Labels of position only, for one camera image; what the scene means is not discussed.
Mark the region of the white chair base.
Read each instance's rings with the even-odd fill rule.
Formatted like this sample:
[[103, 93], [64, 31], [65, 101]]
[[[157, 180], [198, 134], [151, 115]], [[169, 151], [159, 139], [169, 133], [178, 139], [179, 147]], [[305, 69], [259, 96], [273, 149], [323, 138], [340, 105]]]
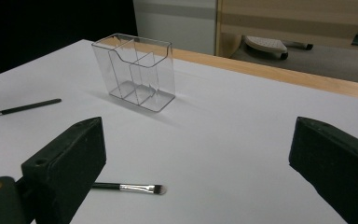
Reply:
[[281, 60], [288, 58], [288, 49], [281, 40], [248, 35], [246, 35], [243, 40], [248, 48], [279, 54]]

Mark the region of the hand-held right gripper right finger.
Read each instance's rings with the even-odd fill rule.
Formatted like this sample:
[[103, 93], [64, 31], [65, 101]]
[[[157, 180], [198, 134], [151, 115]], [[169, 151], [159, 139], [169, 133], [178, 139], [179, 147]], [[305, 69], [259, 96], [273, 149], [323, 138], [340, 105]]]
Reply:
[[358, 139], [316, 120], [299, 117], [289, 165], [348, 223], [358, 224]]

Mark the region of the black curtain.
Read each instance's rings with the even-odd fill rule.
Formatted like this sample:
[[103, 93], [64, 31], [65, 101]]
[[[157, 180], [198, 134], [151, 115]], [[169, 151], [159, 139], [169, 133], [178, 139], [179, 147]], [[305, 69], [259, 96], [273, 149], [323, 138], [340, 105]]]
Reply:
[[114, 33], [138, 34], [133, 0], [0, 0], [0, 73]]

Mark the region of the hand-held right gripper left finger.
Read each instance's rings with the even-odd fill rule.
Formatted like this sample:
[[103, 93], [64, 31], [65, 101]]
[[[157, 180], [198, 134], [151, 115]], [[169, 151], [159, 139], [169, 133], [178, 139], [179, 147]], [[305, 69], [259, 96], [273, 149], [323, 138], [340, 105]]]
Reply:
[[72, 125], [21, 165], [37, 224], [69, 224], [106, 164], [103, 120]]

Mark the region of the clear acrylic organizer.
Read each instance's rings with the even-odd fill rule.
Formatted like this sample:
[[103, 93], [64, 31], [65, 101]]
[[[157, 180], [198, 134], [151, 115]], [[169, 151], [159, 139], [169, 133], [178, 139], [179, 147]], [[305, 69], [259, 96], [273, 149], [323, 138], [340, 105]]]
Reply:
[[171, 42], [113, 34], [91, 46], [110, 95], [153, 112], [175, 98]]

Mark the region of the white cabinet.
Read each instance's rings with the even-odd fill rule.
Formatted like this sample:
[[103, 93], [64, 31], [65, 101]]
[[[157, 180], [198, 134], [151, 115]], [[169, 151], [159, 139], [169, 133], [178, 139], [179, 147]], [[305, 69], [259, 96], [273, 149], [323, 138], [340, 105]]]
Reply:
[[138, 35], [214, 55], [217, 0], [133, 0]]

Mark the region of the small black makeup brush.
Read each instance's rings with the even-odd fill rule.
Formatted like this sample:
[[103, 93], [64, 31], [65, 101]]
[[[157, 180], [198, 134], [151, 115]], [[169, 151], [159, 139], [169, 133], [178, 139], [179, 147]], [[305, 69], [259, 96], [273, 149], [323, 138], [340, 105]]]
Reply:
[[140, 184], [119, 184], [119, 183], [102, 183], [95, 182], [93, 189], [112, 189], [128, 192], [139, 192], [147, 194], [163, 195], [167, 189], [163, 185], [140, 185]]

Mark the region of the white table sheet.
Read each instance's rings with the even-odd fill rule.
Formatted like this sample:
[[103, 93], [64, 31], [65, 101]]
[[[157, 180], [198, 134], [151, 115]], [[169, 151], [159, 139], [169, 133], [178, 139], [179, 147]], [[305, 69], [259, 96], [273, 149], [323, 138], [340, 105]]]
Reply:
[[0, 74], [0, 175], [72, 124], [103, 119], [103, 182], [161, 184], [162, 196], [89, 193], [74, 224], [345, 224], [288, 162], [296, 119], [358, 138], [358, 98], [174, 59], [175, 99], [154, 113], [106, 93], [82, 40]]

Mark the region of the light wooden desk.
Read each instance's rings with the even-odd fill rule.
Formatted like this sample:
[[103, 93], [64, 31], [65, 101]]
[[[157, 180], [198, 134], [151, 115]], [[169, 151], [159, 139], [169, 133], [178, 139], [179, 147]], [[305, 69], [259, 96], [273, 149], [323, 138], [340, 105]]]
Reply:
[[215, 54], [231, 56], [244, 35], [358, 49], [358, 0], [217, 0]]

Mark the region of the long black makeup brush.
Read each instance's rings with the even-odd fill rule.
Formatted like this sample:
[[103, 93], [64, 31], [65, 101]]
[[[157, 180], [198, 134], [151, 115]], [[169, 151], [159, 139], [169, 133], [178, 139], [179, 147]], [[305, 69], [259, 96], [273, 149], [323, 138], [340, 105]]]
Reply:
[[47, 101], [43, 101], [43, 102], [30, 104], [30, 105], [21, 105], [21, 106], [17, 106], [17, 107], [12, 107], [12, 108], [8, 108], [8, 109], [0, 110], [0, 116], [17, 113], [17, 112], [21, 112], [21, 111], [25, 111], [25, 110], [29, 110], [29, 109], [34, 109], [34, 108], [38, 108], [38, 107], [42, 107], [42, 106], [46, 106], [46, 105], [54, 105], [54, 104], [60, 103], [61, 101], [62, 101], [62, 99], [57, 98], [57, 99], [51, 99], [51, 100], [47, 100]]

